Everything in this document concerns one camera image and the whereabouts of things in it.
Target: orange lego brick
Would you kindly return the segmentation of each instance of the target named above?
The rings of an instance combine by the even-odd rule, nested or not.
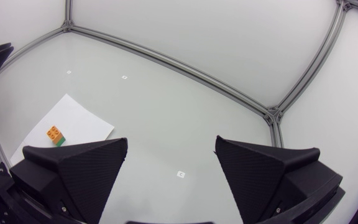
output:
[[[47,132],[47,136],[57,146],[61,146],[63,144],[63,142],[66,141],[65,137],[63,136],[63,134],[55,126],[52,126],[49,129],[49,131]]]

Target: white enclosure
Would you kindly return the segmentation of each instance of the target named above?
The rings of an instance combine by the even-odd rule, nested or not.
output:
[[[68,93],[115,126],[108,139],[129,140],[101,223],[242,223],[217,135],[320,148],[346,191],[324,223],[348,223],[358,209],[358,9],[346,2],[0,0],[0,44],[16,52],[0,72],[0,152],[9,160]]]
[[[343,175],[346,194],[326,223],[349,223],[358,209],[358,11],[347,13],[331,55],[281,127],[286,147],[318,147],[320,161]]]
[[[0,44],[12,42],[16,52],[60,27],[64,12],[62,0],[0,0]]]
[[[334,0],[76,1],[76,25],[188,63],[274,106],[326,35]]]

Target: metal bracket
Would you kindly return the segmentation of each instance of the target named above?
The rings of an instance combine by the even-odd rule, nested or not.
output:
[[[72,20],[64,21],[61,28],[63,28],[63,33],[71,32],[71,28],[74,26],[74,22]]]
[[[61,26],[61,28],[63,28],[63,33],[71,32],[73,26],[73,0],[66,0],[65,20]]]
[[[272,138],[273,147],[284,147],[280,129],[280,124],[283,116],[284,113],[279,110],[277,106],[269,107],[268,113],[264,116],[264,119],[270,128],[270,136]]]

